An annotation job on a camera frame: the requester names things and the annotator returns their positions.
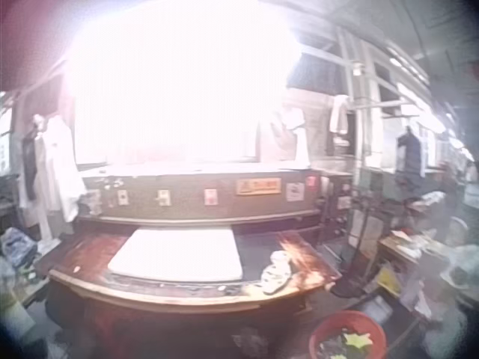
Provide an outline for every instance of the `red bucket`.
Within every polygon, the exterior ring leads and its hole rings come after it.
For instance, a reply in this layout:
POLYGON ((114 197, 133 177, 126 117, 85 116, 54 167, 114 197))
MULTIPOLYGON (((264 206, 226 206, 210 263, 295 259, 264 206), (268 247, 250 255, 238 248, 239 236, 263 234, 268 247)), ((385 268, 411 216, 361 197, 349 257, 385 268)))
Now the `red bucket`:
POLYGON ((381 326, 361 312, 343 310, 326 317, 311 335, 309 340, 309 355, 311 359, 318 359, 316 355, 317 346, 321 342, 334 335, 339 335, 343 328, 360 335, 370 334, 373 344, 369 347, 367 359, 382 359, 385 357, 387 348, 386 335, 381 326))

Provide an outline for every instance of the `work table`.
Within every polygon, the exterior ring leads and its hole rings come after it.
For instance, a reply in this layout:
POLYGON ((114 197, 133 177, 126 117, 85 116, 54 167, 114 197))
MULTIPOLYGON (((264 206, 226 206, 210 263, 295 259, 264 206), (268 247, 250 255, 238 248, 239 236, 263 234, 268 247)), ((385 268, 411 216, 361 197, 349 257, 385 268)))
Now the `work table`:
POLYGON ((134 232, 134 227, 94 226, 81 230, 38 264, 41 274, 69 287, 83 298, 132 309, 173 313, 216 313, 250 310, 323 288, 339 278, 296 232, 242 234, 235 237, 243 279, 224 283, 172 283, 113 274, 108 264, 134 232), (293 274, 273 295, 260 288, 260 275, 273 251, 292 259, 293 274))

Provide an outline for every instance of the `white pad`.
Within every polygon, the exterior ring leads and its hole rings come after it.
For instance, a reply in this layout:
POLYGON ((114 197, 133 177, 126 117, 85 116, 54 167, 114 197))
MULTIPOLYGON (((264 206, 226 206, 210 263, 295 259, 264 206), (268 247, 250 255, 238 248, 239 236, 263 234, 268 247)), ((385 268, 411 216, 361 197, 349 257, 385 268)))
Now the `white pad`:
POLYGON ((136 230, 108 264, 130 277, 172 282, 240 280, 242 267, 231 228, 136 230))

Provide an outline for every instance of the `bright window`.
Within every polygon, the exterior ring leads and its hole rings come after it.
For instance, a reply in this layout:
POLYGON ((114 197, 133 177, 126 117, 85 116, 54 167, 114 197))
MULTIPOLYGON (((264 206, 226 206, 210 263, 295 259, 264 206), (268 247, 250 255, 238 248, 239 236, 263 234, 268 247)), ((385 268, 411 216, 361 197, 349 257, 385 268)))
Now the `bright window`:
POLYGON ((417 121, 424 127, 433 130, 435 133, 443 133, 445 126, 436 116, 434 116, 431 107, 426 104, 412 90, 408 89, 400 82, 397 83, 397 89, 403 95, 408 96, 414 104, 402 105, 401 112, 405 116, 417 116, 417 121))
POLYGON ((257 2, 162 0, 101 19, 70 55, 78 163, 254 156, 301 53, 257 2))

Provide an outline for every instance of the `orange warning sign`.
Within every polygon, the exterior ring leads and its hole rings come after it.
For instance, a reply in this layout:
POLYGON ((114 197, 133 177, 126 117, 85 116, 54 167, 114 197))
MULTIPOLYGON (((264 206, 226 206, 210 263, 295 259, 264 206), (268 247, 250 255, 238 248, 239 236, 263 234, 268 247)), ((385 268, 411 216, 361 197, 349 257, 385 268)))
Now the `orange warning sign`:
POLYGON ((239 196, 281 193, 281 178, 251 178, 237 180, 239 196))

